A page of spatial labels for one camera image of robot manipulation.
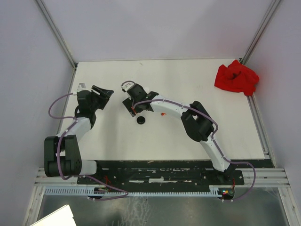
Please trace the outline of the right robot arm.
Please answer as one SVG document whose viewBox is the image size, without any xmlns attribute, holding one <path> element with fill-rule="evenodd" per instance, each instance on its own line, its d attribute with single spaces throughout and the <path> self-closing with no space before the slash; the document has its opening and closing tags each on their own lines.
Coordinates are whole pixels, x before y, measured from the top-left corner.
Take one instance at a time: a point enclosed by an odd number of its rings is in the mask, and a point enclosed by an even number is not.
<svg viewBox="0 0 301 226">
<path fill-rule="evenodd" d="M 210 157 L 216 171 L 216 180 L 221 184 L 227 184 L 233 179 L 235 167 L 227 160 L 215 138 L 218 125 L 200 102 L 178 103 L 157 92 L 147 92 L 133 81 L 123 82 L 121 89 L 127 94 L 127 99 L 122 103 L 132 117 L 143 111 L 150 111 L 180 119 L 188 137 L 199 142 Z"/>
</svg>

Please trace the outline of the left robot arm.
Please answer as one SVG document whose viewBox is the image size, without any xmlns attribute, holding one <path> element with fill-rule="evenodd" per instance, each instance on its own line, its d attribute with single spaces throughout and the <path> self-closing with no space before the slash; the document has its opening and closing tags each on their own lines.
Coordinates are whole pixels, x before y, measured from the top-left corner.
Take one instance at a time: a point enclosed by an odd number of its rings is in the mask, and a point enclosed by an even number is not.
<svg viewBox="0 0 301 226">
<path fill-rule="evenodd" d="M 55 136 L 44 140 L 44 171 L 47 177 L 61 177 L 68 180 L 73 176 L 87 175 L 88 179 L 98 184 L 103 181 L 104 172 L 97 168 L 94 160 L 82 160 L 79 141 L 95 125 L 96 111 L 103 110 L 109 102 L 113 90 L 102 89 L 93 85 L 90 90 L 84 83 L 78 85 L 75 92 L 57 98 L 48 109 L 53 119 L 72 119 L 72 123 Z M 76 96 L 78 105 L 74 116 L 58 117 L 51 114 L 51 108 L 60 99 Z"/>
</svg>

